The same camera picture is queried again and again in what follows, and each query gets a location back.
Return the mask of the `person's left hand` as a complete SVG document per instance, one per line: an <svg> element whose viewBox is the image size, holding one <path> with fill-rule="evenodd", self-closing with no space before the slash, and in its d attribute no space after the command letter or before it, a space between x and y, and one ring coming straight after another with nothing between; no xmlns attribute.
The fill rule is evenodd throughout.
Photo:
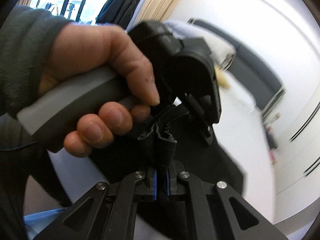
<svg viewBox="0 0 320 240"><path fill-rule="evenodd" d="M40 78L39 95L60 82L103 64L123 75L132 94L141 100L130 111L117 102L107 102L98 114L82 116L76 130L64 139L65 150L78 158L94 148L108 146L115 135L129 132L134 121L144 121L150 108L160 103L153 68L129 35L116 25L69 23L59 32Z"/></svg>

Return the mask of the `grey sweater forearm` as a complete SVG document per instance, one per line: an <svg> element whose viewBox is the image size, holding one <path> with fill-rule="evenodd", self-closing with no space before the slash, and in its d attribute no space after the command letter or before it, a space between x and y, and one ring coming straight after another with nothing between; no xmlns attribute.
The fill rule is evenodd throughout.
<svg viewBox="0 0 320 240"><path fill-rule="evenodd" d="M15 6L1 27L1 150L32 139L16 114L37 100L40 77L54 40L70 21L44 9Z"/></svg>

